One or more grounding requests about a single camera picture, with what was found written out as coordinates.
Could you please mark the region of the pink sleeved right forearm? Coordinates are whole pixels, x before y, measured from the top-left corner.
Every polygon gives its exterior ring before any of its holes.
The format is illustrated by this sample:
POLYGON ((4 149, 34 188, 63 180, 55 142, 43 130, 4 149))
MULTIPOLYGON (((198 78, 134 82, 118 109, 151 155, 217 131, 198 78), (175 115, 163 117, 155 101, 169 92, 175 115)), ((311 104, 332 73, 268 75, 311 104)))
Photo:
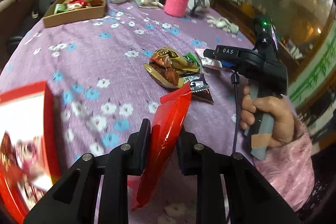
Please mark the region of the pink sleeved right forearm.
POLYGON ((290 207, 298 211, 314 186, 312 143, 306 126, 285 99, 264 97, 254 100, 253 104, 275 119, 266 157, 255 160, 255 167, 290 207))

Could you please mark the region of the person's right hand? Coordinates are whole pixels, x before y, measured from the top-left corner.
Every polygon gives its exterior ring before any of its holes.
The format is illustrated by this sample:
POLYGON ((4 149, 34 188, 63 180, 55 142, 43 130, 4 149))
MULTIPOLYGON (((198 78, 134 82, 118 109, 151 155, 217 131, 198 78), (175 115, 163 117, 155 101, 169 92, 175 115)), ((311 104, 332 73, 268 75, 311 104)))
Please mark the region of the person's right hand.
POLYGON ((247 130, 252 154, 264 153, 294 140, 294 116, 284 99, 252 98, 257 92, 244 88, 240 125, 247 130))

